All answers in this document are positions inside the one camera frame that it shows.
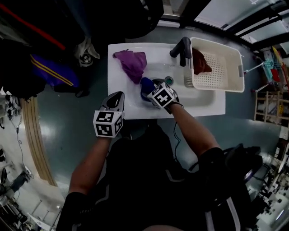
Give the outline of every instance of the black faucet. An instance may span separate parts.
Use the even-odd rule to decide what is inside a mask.
[[[186,66],[186,58],[189,59],[191,64],[191,41],[188,37],[184,37],[180,42],[170,51],[170,56],[176,58],[180,54],[180,66]]]

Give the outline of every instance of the sink basin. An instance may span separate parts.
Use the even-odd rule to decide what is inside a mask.
[[[181,67],[179,56],[172,58],[169,55],[174,44],[164,43],[123,43],[108,46],[107,83],[108,94],[116,91],[125,93],[126,119],[152,119],[171,118],[164,109],[157,109],[151,103],[140,97],[141,85],[134,84],[121,68],[118,59],[112,57],[113,53],[129,49],[134,52],[145,52],[147,66],[143,77],[150,79],[173,78],[171,87],[178,93],[180,103],[192,116],[210,116],[225,114],[225,92],[204,91],[187,88],[184,76],[191,78],[191,70]]]

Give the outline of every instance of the floor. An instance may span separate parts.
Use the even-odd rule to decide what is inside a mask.
[[[232,46],[240,51],[244,69],[256,65],[252,53],[246,48],[200,30],[156,27],[146,36],[126,42],[177,44],[183,36],[199,37]],[[92,119],[94,111],[107,96],[107,57],[103,56],[94,65],[84,68],[83,72],[83,76],[92,80],[89,96],[76,98],[74,94],[56,93],[46,86],[37,97],[43,142],[51,171],[63,196],[67,195],[73,170],[96,139]],[[255,98],[250,90],[261,86],[260,79],[258,70],[254,70],[245,76],[244,93],[226,93],[225,115],[197,117],[213,133],[221,148],[243,143],[244,146],[260,146],[264,153],[274,152],[280,127],[252,121]],[[145,122],[133,120],[130,123],[134,127],[133,137],[140,136],[145,129]],[[158,120],[158,124],[169,135],[173,147],[174,123],[174,119]],[[196,156],[188,148],[179,130],[177,133],[182,140],[177,150],[178,159],[184,168],[189,168],[196,162]]]
[[[49,213],[45,217],[44,222],[52,225],[55,217],[58,214],[57,205],[64,204],[64,197],[59,189],[55,186],[49,185],[46,181],[39,178],[32,155],[30,153],[28,140],[26,137],[24,122],[20,122],[20,116],[9,121],[7,117],[4,118],[3,126],[5,129],[0,129],[0,147],[4,150],[6,161],[12,166],[6,167],[7,178],[10,182],[24,170],[22,165],[22,154],[17,142],[17,134],[15,127],[19,125],[19,140],[21,140],[21,148],[23,151],[23,162],[33,174],[33,179],[25,183],[18,192],[14,194],[14,198],[24,213],[32,213],[36,205],[42,200],[42,203],[37,208],[34,216],[44,218],[47,211]],[[0,171],[6,165],[6,162],[0,162]]]

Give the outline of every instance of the purple cloth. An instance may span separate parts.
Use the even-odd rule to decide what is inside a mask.
[[[120,51],[112,55],[121,61],[121,66],[127,76],[139,84],[146,67],[146,56],[144,52]]]

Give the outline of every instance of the plastic basket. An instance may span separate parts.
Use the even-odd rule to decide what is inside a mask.
[[[191,45],[204,55],[207,64],[213,71],[194,75],[194,69],[192,68],[191,78],[186,76],[184,79],[186,87],[228,92],[244,91],[243,64],[238,50],[195,37],[191,38]]]

